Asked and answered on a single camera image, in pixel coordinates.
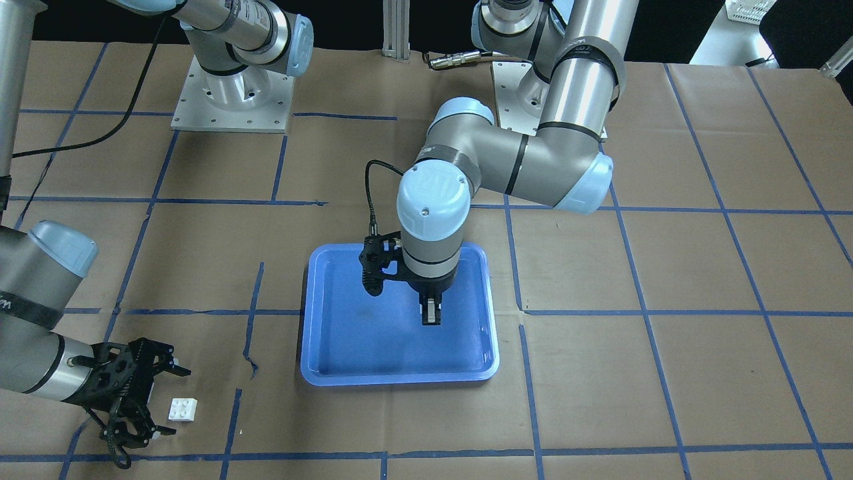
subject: plastic tray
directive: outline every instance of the plastic tray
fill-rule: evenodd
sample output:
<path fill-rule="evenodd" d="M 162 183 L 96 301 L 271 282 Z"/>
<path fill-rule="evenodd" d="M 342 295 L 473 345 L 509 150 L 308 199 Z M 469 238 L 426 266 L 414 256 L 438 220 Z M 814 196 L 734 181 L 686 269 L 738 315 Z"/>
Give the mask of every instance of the plastic tray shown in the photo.
<path fill-rule="evenodd" d="M 418 295 L 385 281 L 362 287 L 359 243 L 323 245 L 311 255 L 305 294 L 302 375 L 317 386 L 486 380 L 497 372 L 495 314 L 485 252 L 461 249 L 444 292 L 441 325 L 421 325 Z"/>

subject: table surface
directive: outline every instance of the table surface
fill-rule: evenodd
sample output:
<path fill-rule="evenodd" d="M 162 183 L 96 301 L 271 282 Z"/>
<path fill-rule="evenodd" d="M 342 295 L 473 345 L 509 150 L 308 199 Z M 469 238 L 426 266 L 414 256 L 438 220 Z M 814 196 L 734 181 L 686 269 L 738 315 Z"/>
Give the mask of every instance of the table surface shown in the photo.
<path fill-rule="evenodd" d="M 147 52 L 34 43 L 15 150 L 107 131 Z M 82 410 L 0 391 L 0 477 L 853 477 L 853 108 L 834 80 L 630 63 L 598 212 L 473 200 L 498 373 L 324 389 L 298 369 L 311 252 L 367 231 L 365 162 L 410 166 L 448 98 L 494 108 L 490 66 L 316 50 L 286 136 L 173 132 L 191 57 L 159 47 L 110 140 L 15 160 L 3 222 L 49 163 L 19 228 L 101 248 L 56 331 L 174 344 L 193 374 L 159 377 L 150 408 L 169 424 L 194 397 L 196 419 L 119 472 Z M 382 231 L 396 182 L 374 175 Z"/>

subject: silver arm segment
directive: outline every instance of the silver arm segment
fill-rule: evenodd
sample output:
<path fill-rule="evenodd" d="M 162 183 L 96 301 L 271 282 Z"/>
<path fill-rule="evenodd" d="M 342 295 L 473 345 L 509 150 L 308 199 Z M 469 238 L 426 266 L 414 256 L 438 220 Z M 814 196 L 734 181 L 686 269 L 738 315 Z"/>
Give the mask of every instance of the silver arm segment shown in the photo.
<path fill-rule="evenodd" d="M 63 401 L 91 369 L 68 359 L 92 347 L 52 330 L 98 254 L 95 242 L 55 222 L 29 233 L 0 227 L 0 388 Z"/>
<path fill-rule="evenodd" d="M 171 15 L 180 20 L 200 65 L 209 73 L 232 74 L 237 67 L 256 65 L 298 77 L 310 63 L 314 46 L 310 20 L 284 12 L 270 0 L 108 1 L 141 15 Z M 225 47 L 212 49 L 209 43 Z M 220 69 L 224 63 L 235 67 Z"/>
<path fill-rule="evenodd" d="M 606 114 L 624 87 L 622 58 L 637 1 L 577 0 L 565 34 L 546 3 L 479 3 L 474 10 L 475 43 L 533 61 L 538 81 L 550 83 L 537 132 L 531 136 L 498 128 L 482 103 L 455 98 L 439 110 L 412 170 L 422 163 L 444 161 L 464 174 L 472 187 L 470 196 L 484 187 L 553 208 L 594 212 L 606 196 L 612 177 L 612 160 L 599 151 L 599 142 Z M 446 189 L 450 180 L 451 176 L 443 181 L 425 179 L 419 187 Z M 430 242 L 424 241 L 422 234 L 412 234 L 407 219 L 417 218 L 423 207 L 401 202 L 408 188 L 404 177 L 397 198 L 404 252 L 441 252 L 438 256 L 443 257 L 439 264 L 442 268 L 436 269 L 433 262 L 416 255 L 403 256 L 406 266 L 428 284 L 456 268 L 461 225 L 455 229 L 436 227 L 439 234 Z M 451 201 L 449 196 L 435 196 L 432 207 L 464 210 L 457 213 L 464 219 L 470 208 L 468 200 L 466 204 Z"/>
<path fill-rule="evenodd" d="M 36 14 L 47 8 L 38 0 L 0 0 L 0 220 L 9 201 L 12 148 L 24 91 L 26 60 Z"/>

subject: black band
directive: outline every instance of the black band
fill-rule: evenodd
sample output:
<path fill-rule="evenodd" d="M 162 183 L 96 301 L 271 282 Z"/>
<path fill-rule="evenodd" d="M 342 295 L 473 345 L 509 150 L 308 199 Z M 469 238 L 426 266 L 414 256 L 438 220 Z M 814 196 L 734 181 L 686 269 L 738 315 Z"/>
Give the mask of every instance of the black band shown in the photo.
<path fill-rule="evenodd" d="M 403 251 L 404 251 L 404 252 L 406 252 L 406 255 L 410 256 L 410 257 L 412 258 L 412 260 L 414 260 L 414 261 L 416 261 L 416 262 L 418 262 L 418 263 L 422 263 L 422 264 L 424 264 L 424 265 L 440 265 L 440 264 L 442 264 L 442 263 L 445 263 L 447 260 L 450 260 L 450 259 L 451 259 L 451 258 L 453 258 L 454 256 L 456 256 L 456 252 L 458 252 L 459 250 L 457 249 L 457 250 L 456 250 L 456 252 L 453 252 L 453 255 L 451 255 L 451 256 L 449 256 L 449 257 L 445 258 L 444 260 L 439 260 L 439 261 L 426 261 L 426 260 L 421 260 L 421 259 L 419 259 L 418 257 L 416 257 L 416 256 L 412 255 L 412 254 L 411 254 L 411 252 L 409 252 L 409 251 L 406 249 L 406 247 L 405 247 L 405 246 L 403 246 Z"/>
<path fill-rule="evenodd" d="M 12 191 L 12 176 L 0 177 L 0 212 L 9 205 L 9 193 Z"/>
<path fill-rule="evenodd" d="M 495 34 L 495 35 L 497 35 L 498 37 L 504 37 L 504 38 L 515 38 L 515 37 L 520 37 L 520 36 L 524 35 L 525 33 L 527 33 L 527 31 L 528 31 L 528 30 L 530 30 L 530 28 L 528 27 L 528 28 L 525 28 L 524 30 L 522 30 L 521 32 L 516 32 L 516 33 L 501 33 L 501 32 L 498 32 L 497 30 L 495 30 L 494 28 L 492 28 L 491 26 L 489 26 L 489 22 L 488 22 L 488 21 L 485 21 L 485 19 L 483 19 L 483 25 L 485 26 L 486 30 L 488 30 L 489 32 L 494 33 L 494 34 Z"/>
<path fill-rule="evenodd" d="M 59 338 L 59 348 L 56 349 L 56 357 L 54 358 L 53 363 L 50 364 L 50 368 L 48 369 L 47 373 L 44 374 L 42 379 L 39 380 L 38 383 L 33 385 L 31 389 L 23 393 L 31 394 L 32 392 L 42 388 L 44 384 L 47 383 L 51 377 L 53 377 L 53 374 L 56 372 L 56 369 L 59 368 L 59 362 L 60 360 L 62 360 L 62 355 L 65 354 L 65 337 L 63 337 L 62 335 L 57 335 L 56 337 Z"/>
<path fill-rule="evenodd" d="M 528 0 L 495 0 L 495 3 L 507 10 L 521 10 L 531 2 Z"/>
<path fill-rule="evenodd" d="M 539 71 L 539 68 L 537 68 L 537 66 L 536 66 L 536 63 L 535 63 L 535 62 L 533 62 L 533 73 L 535 73 L 535 74 L 536 74 L 536 76 L 537 76 L 541 81 L 545 82 L 546 84 L 550 84 L 550 83 L 551 83 L 551 79 L 549 79 L 548 77 L 546 77 L 546 76 L 545 76 L 545 74 L 544 74 L 544 73 L 542 73 L 542 72 L 540 72 L 540 71 Z"/>
<path fill-rule="evenodd" d="M 205 68 L 205 66 L 201 65 L 201 63 L 199 63 L 199 67 L 201 67 L 201 69 L 204 70 L 205 72 L 208 72 L 210 75 L 215 75 L 217 77 L 227 77 L 229 75 L 234 75 L 234 74 L 240 73 L 243 70 L 246 70 L 247 68 L 249 68 L 248 65 L 240 65 L 239 67 L 231 68 L 230 70 L 213 70 L 210 68 Z"/>
<path fill-rule="evenodd" d="M 583 134 L 589 135 L 595 139 L 596 142 L 601 142 L 601 135 L 593 132 L 589 128 L 585 126 L 576 125 L 573 123 L 568 123 L 564 121 L 546 121 L 545 123 L 539 124 L 537 128 L 537 132 L 542 130 L 543 128 L 565 128 L 567 130 L 574 130 L 575 132 L 581 132 Z"/>
<path fill-rule="evenodd" d="M 539 43 L 542 42 L 542 32 L 545 31 L 545 21 L 548 19 L 548 9 L 539 10 L 539 23 L 536 25 L 536 34 L 533 35 L 533 43 L 531 43 L 531 51 L 527 54 L 527 59 L 533 61 L 536 59 L 536 52 L 539 50 Z"/>
<path fill-rule="evenodd" d="M 2 290 L 0 290 L 0 313 L 12 315 L 48 330 L 55 327 L 62 318 L 62 312 L 59 310 Z"/>
<path fill-rule="evenodd" d="M 572 58 L 582 58 L 584 60 L 594 61 L 600 65 L 603 65 L 605 68 L 610 70 L 610 74 L 613 76 L 613 86 L 619 86 L 619 76 L 616 74 L 616 67 L 613 66 L 613 62 L 610 61 L 610 57 L 607 56 L 603 51 L 601 51 L 598 47 L 590 44 L 580 44 L 577 47 L 567 51 L 555 64 L 554 70 L 551 71 L 551 76 L 554 77 L 554 73 L 557 71 L 557 67 L 566 60 L 571 60 Z M 616 105 L 616 101 L 618 97 L 613 99 L 610 102 L 610 109 L 613 110 L 613 107 Z"/>
<path fill-rule="evenodd" d="M 521 171 L 521 162 L 525 158 L 525 153 L 527 152 L 527 142 L 529 139 L 530 135 L 521 135 L 519 153 L 515 155 L 515 166 L 513 166 L 513 173 L 509 176 L 509 181 L 507 182 L 507 189 L 503 192 L 507 195 L 513 194 L 513 189 L 515 188 L 515 180 L 517 180 L 519 177 L 519 172 Z"/>

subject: black background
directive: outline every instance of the black background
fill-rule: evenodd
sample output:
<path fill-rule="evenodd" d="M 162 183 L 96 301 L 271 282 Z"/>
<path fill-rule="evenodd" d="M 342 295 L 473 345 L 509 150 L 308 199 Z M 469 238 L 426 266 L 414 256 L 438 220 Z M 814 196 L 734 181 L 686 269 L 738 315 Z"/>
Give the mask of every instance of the black background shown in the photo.
<path fill-rule="evenodd" d="M 337 50 L 382 47 L 382 2 L 274 0 L 314 24 L 315 46 Z M 106 0 L 51 0 L 36 17 L 39 40 L 150 43 L 156 20 L 132 14 Z M 471 12 L 475 0 L 411 0 L 412 50 L 456 53 L 473 50 Z M 629 61 L 687 63 L 699 47 L 723 0 L 640 0 L 625 55 Z M 185 44 L 176 20 L 161 42 Z"/>

